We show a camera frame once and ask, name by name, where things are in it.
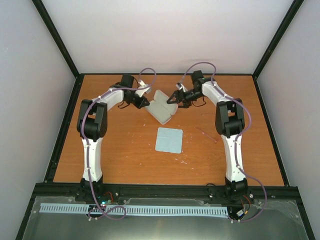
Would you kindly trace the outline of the pink glasses case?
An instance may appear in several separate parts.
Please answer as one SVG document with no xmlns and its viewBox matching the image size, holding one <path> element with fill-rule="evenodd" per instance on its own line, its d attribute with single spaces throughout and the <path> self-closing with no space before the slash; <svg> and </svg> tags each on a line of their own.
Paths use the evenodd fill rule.
<svg viewBox="0 0 320 240">
<path fill-rule="evenodd" d="M 145 107 L 161 125 L 165 125 L 169 122 L 178 110 L 178 105 L 176 103 L 167 103 L 168 99 L 169 97 L 158 89 L 154 93 L 153 100 L 149 102 L 149 106 Z"/>
</svg>

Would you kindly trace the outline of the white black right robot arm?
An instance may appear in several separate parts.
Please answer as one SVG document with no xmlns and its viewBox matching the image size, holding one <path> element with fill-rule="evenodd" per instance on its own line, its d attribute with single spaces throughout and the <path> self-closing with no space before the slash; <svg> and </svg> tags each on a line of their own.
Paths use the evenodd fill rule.
<svg viewBox="0 0 320 240">
<path fill-rule="evenodd" d="M 229 202 L 238 200 L 248 191 L 242 160 L 242 134 L 245 130 L 243 102 L 228 95 L 211 77 L 204 77 L 202 71 L 191 74 L 193 88 L 187 90 L 182 81 L 167 100 L 169 105 L 178 104 L 187 109 L 200 98 L 208 98 L 215 105 L 215 129 L 221 136 L 226 158 L 224 196 Z"/>
</svg>

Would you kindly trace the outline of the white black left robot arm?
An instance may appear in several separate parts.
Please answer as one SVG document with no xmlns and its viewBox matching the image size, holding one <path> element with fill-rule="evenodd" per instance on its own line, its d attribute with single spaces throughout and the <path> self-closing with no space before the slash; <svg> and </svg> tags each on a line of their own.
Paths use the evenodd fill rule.
<svg viewBox="0 0 320 240">
<path fill-rule="evenodd" d="M 149 106 L 145 94 L 151 88 L 143 80 L 124 74 L 105 93 L 81 101 L 76 124 L 84 150 L 84 170 L 80 186 L 92 201 L 99 201 L 104 195 L 101 147 L 108 129 L 108 111 L 122 102 L 132 104 L 137 109 Z"/>
</svg>

